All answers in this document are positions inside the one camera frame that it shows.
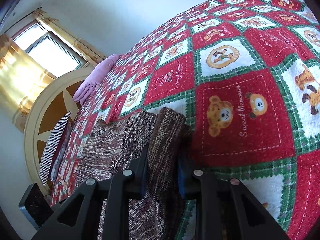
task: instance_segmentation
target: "curved wooden headboard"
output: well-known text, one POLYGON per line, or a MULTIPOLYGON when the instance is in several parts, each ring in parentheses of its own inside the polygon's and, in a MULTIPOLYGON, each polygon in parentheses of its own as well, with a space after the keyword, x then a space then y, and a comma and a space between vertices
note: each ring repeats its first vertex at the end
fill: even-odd
POLYGON ((49 194, 52 185, 42 185, 39 177, 41 156, 57 122, 71 111, 74 120, 80 105, 72 97, 80 84, 91 73, 93 67, 68 72, 50 83, 34 102, 24 130, 24 153, 26 166, 33 182, 36 182, 43 194, 49 194))

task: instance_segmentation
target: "bed frame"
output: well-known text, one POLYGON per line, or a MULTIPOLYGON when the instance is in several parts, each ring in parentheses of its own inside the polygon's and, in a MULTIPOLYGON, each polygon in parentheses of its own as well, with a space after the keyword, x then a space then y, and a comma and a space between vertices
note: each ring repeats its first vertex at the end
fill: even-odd
POLYGON ((80 108, 72 97, 93 67, 86 67, 68 72, 50 83, 34 102, 27 118, 24 130, 24 154, 26 166, 32 182, 36 182, 44 195, 50 194, 52 184, 42 185, 39 177, 41 156, 57 122, 71 111, 74 120, 80 108))

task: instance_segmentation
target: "silver screw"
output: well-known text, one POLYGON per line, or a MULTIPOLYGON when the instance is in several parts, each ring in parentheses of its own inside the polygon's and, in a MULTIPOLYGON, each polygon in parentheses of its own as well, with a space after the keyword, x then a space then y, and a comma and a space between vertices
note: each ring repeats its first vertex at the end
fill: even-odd
POLYGON ((124 176, 130 176, 132 174, 132 170, 124 170, 124 171, 122 171, 122 174, 124 176))
POLYGON ((91 186, 96 183, 95 179, 87 179, 85 182, 87 185, 91 186))
POLYGON ((231 183, 232 185, 237 186, 237 185, 240 184, 240 181, 239 181, 239 179, 232 178, 232 179, 230 180, 230 183, 231 183))
POLYGON ((201 171, 201 170, 194 170, 194 171, 193 171, 193 174, 196 175, 196 176, 202 176, 202 175, 203 175, 203 171, 201 171))

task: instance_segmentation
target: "bedspread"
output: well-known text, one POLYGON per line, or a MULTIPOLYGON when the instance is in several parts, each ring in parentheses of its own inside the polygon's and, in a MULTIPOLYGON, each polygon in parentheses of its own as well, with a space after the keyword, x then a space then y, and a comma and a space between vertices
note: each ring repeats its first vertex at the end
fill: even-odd
MULTIPOLYGON (((320 31, 303 0, 209 0, 142 38, 80 109, 52 203, 74 190, 95 122, 166 106, 193 130, 190 157, 237 177, 293 240, 320 215, 320 31)), ((189 201, 177 239, 191 239, 189 201)))

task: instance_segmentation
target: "curtain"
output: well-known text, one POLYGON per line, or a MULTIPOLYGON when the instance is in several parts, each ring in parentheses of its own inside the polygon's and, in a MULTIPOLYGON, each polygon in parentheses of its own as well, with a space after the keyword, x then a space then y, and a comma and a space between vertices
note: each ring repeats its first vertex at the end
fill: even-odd
POLYGON ((82 38, 76 38, 59 24, 58 19, 49 17, 45 11, 37 9, 33 12, 33 16, 42 27, 57 35, 63 42, 94 67, 107 57, 82 38))
POLYGON ((0 36, 0 106, 24 131, 30 109, 54 76, 6 34, 0 36))

